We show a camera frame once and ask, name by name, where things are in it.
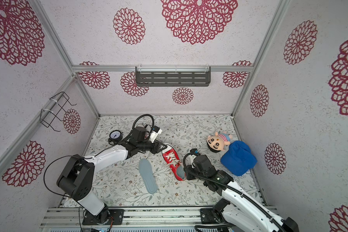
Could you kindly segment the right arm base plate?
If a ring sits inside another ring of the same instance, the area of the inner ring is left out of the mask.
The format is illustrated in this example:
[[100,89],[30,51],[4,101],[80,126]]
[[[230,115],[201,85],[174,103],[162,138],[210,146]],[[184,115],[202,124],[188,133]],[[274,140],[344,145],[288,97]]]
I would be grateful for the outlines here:
[[200,217],[202,224],[222,224],[226,223],[221,212],[212,208],[201,208]]

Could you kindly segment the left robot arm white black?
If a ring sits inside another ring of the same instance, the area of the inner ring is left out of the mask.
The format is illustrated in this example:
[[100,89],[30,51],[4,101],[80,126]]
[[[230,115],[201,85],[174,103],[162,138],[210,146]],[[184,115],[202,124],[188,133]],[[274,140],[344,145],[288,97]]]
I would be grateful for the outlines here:
[[112,217],[109,207],[92,190],[94,173],[140,152],[157,154],[163,151],[167,145],[156,139],[161,133],[162,129],[157,126],[153,126],[150,131],[144,127],[136,127],[126,138],[96,155],[68,156],[70,159],[56,184],[67,197],[75,200],[86,210],[85,216],[91,220],[92,225],[104,225],[110,222]]

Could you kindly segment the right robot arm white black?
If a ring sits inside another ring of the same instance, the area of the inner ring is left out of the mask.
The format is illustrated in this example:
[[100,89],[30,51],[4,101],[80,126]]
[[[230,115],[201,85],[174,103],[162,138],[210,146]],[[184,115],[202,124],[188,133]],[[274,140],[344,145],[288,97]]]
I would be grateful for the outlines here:
[[205,187],[221,199],[205,216],[215,227],[235,226],[244,232],[298,232],[298,224],[290,217],[282,218],[252,198],[226,172],[217,170],[206,155],[193,149],[183,158],[190,179],[203,181]]

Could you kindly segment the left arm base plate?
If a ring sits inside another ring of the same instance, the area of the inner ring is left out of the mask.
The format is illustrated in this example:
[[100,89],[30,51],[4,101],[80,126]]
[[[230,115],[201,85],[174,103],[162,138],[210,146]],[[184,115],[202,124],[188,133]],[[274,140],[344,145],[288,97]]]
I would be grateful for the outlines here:
[[98,215],[93,215],[85,210],[83,215],[82,225],[121,225],[125,210],[123,209],[108,209],[103,210]]

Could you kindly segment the light blue insole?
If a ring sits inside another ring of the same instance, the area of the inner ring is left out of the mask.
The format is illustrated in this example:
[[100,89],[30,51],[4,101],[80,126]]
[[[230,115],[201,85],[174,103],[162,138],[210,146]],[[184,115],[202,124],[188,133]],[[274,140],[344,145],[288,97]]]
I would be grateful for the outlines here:
[[138,170],[148,193],[156,193],[158,186],[153,175],[151,163],[147,159],[141,159],[139,161]]
[[179,165],[177,167],[177,176],[181,181],[184,181],[186,179],[186,174],[182,165]]

